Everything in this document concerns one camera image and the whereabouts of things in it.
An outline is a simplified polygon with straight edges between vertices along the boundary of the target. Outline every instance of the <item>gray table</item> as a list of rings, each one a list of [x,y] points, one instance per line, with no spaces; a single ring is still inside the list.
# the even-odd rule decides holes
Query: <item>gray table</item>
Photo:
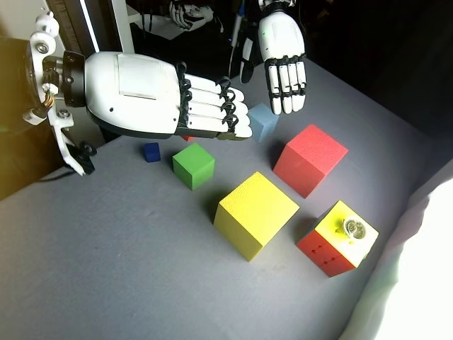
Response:
[[[111,142],[96,172],[31,185],[0,203],[0,339],[335,339],[423,169],[430,141],[311,62],[305,109],[261,144],[201,140],[214,178],[188,190],[171,156],[187,143]],[[263,70],[244,90],[268,102]],[[349,153],[305,200],[272,172],[309,123]],[[212,226],[217,203],[260,171],[300,205],[252,261]],[[338,199],[380,232],[365,262],[328,278],[294,243]]]

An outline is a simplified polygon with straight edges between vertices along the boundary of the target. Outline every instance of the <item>white light strip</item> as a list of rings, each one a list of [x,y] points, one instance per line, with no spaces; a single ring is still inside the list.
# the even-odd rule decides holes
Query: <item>white light strip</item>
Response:
[[[93,42],[94,50],[96,52],[99,52],[98,41],[96,40],[96,36],[94,35],[93,26],[91,25],[91,20],[88,14],[88,9],[86,8],[85,0],[80,0],[80,5],[82,6],[82,12],[84,12],[86,25],[88,26],[88,31],[91,36],[91,41]]]

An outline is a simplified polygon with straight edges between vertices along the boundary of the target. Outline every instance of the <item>blue cube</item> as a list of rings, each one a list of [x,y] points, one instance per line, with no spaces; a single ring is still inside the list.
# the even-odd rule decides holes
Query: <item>blue cube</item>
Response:
[[[144,145],[144,158],[148,163],[158,162],[161,160],[159,143],[147,143]]]
[[[252,137],[257,142],[261,142],[268,135],[272,134],[277,125],[278,115],[274,115],[272,110],[261,103],[248,112]]]

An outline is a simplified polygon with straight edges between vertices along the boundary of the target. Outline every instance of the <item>robotic hand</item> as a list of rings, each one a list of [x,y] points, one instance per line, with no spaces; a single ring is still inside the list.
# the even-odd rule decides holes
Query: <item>robotic hand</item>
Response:
[[[305,46],[299,26],[284,10],[293,6],[294,0],[259,0],[265,15],[258,28],[258,40],[264,60],[270,102],[279,115],[299,111],[305,103]],[[244,61],[250,59],[253,42],[246,40],[241,65],[241,80]]]
[[[180,1],[170,2],[170,17],[183,30],[196,30],[214,18],[209,6],[197,7],[178,2]]]
[[[77,148],[62,130],[74,125],[67,110],[56,112],[55,99],[69,107],[86,107],[94,122],[121,135],[165,138],[171,135],[242,140],[250,137],[243,94],[230,88],[229,79],[217,83],[186,74],[183,63],[174,67],[144,55],[64,52],[53,57],[58,22],[52,12],[38,17],[30,38],[33,75],[31,90],[39,105],[23,115],[33,125],[47,117],[64,161],[80,175],[94,170],[88,144]]]

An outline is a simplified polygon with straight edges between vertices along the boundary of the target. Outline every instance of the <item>yellow face of cube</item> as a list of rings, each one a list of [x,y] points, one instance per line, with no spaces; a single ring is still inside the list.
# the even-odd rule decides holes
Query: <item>yellow face of cube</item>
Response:
[[[299,209],[259,172],[234,189],[220,205],[263,246]]]
[[[350,216],[358,216],[358,214],[339,200],[318,223],[315,230],[353,266],[358,267],[369,253],[379,233],[362,219],[361,222],[366,229],[365,237],[349,238],[343,231],[343,222]]]

